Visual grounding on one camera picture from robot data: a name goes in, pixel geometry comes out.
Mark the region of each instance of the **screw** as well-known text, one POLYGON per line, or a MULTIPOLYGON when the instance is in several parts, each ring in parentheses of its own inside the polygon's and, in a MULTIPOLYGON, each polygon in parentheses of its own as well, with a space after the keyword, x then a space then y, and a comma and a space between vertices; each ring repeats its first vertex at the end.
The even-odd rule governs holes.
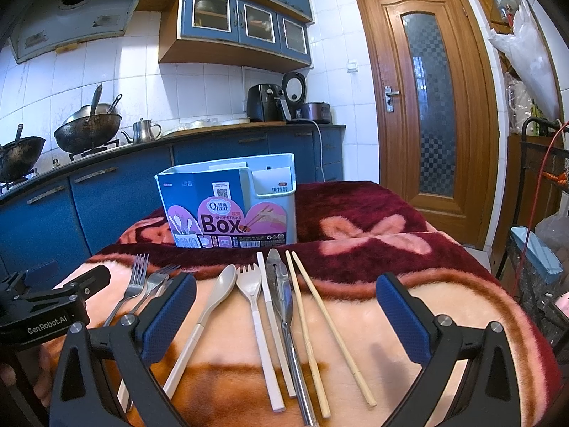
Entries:
POLYGON ((502 332, 504 330, 504 327, 497 321, 492 321, 490 324, 490 328, 494 332, 502 332))
POLYGON ((452 324, 452 318, 446 315, 439 315, 436 317, 436 320, 439 322, 441 326, 448 327, 452 324))
POLYGON ((130 326, 132 323, 134 323, 135 317, 134 315, 124 315, 121 318, 121 324, 123 326, 130 326))
POLYGON ((78 333, 81 329, 83 329, 83 325, 81 323, 73 323, 69 327, 69 330, 71 331, 71 333, 78 333))

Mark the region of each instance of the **beige plastic spoon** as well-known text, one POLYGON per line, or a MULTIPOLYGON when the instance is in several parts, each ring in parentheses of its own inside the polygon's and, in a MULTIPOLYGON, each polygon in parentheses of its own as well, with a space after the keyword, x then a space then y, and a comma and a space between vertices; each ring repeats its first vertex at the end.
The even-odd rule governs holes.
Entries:
POLYGON ((237 270, 235 269, 235 265, 226 266, 213 285, 213 289, 209 294, 204 311, 201 312, 200 318, 197 320, 197 324, 193 328, 192 335, 186 341, 186 345, 184 345, 184 348, 174 365, 174 369, 172 369, 172 372, 170 372, 170 375, 168 376, 168 380, 166 380, 166 383, 164 384, 164 392, 170 400, 172 399, 177 385, 180 383, 180 379, 186 370, 186 366, 192 356, 193 349, 196 347, 197 341, 206 326, 209 315, 211 315, 211 312, 215 307, 223 302, 223 300, 225 300, 233 290, 235 287, 235 281, 237 281, 237 270))

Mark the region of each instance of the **fuzzy blanket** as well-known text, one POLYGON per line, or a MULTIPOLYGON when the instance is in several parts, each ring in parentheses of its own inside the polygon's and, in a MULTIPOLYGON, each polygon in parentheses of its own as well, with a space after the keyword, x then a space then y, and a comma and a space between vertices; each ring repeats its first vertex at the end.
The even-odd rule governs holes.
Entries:
MULTIPOLYGON (((300 185, 296 202, 298 243, 286 248, 298 253, 314 279, 378 401, 375 408, 366 405, 316 302, 298 276, 312 345, 332 411, 329 420, 319 416, 296 309, 292 330, 322 427, 381 425, 419 374, 420 366, 409 361, 375 299, 375 281, 385 272, 396 273, 411 294, 421 298, 435 315, 445 313, 459 325, 480 328, 492 320, 502 322, 516 365, 522 425, 530 427, 539 422, 560 387, 553 353, 499 282, 464 248, 429 225, 398 196, 374 183, 300 185)), ((285 248, 278 250, 284 259, 285 248)), ((71 276, 96 264, 104 264, 112 272, 110 285, 87 302, 91 326, 99 326, 122 297, 135 254, 150 254, 149 274, 168 264, 182 265, 182 270, 194 273, 196 302, 165 358, 151 368, 163 384, 217 275, 227 264, 252 264, 256 251, 178 248, 163 209, 158 209, 127 229, 117 243, 102 249, 71 276)), ((192 427, 301 426, 297 401, 286 395, 266 310, 260 305, 287 406, 283 413, 271 410, 249 302, 235 289, 212 314, 173 404, 192 427)), ((117 319, 130 307, 132 303, 127 302, 117 319)), ((55 359, 61 344, 59 339, 49 345, 55 359)), ((464 366, 463 362, 456 365, 429 425, 436 425, 445 416, 464 366)), ((118 384, 119 375, 111 366, 110 374, 118 384)), ((136 410, 129 414, 129 420, 135 426, 143 425, 136 410)))

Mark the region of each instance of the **chopstick box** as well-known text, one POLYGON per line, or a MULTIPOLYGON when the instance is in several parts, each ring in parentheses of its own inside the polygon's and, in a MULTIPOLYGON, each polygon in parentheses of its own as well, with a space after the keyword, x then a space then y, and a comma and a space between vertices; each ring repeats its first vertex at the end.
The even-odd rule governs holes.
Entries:
POLYGON ((293 154, 177 165, 155 178, 178 247, 264 248, 297 240, 293 154))

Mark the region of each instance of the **fork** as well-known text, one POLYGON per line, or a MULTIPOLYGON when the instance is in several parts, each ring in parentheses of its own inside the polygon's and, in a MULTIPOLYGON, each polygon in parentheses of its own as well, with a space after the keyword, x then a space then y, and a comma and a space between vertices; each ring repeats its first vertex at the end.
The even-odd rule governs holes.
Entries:
POLYGON ((129 299, 138 297, 144 289, 144 279, 146 279, 146 269, 148 268, 148 254, 140 255, 134 258, 133 263, 133 272, 130 275, 130 282, 129 285, 126 287, 124 291, 124 297, 119 300, 116 307, 110 312, 109 317, 103 324, 104 326, 108 326, 110 322, 113 320, 117 312, 119 311, 120 307, 124 302, 129 299))
POLYGON ((135 314, 137 310, 144 304, 147 298, 149 298, 152 293, 159 288, 164 281, 170 278, 170 273, 176 271, 181 265, 168 265, 167 267, 160 268, 157 272, 152 273, 148 278, 146 278, 146 291, 142 298, 138 301, 135 307, 129 311, 130 314, 135 314))
POLYGON ((263 374, 265 375, 265 383, 267 384, 268 397, 271 400, 271 407, 275 413, 284 411, 285 405, 275 368, 272 366, 271 355, 268 352, 267 340, 263 331, 263 323, 259 314, 257 300, 261 292, 261 271, 257 265, 247 265, 247 268, 237 269, 237 287, 249 299, 251 303, 252 321, 255 325, 255 335, 257 336, 257 346, 261 355, 261 364, 263 366, 263 374))

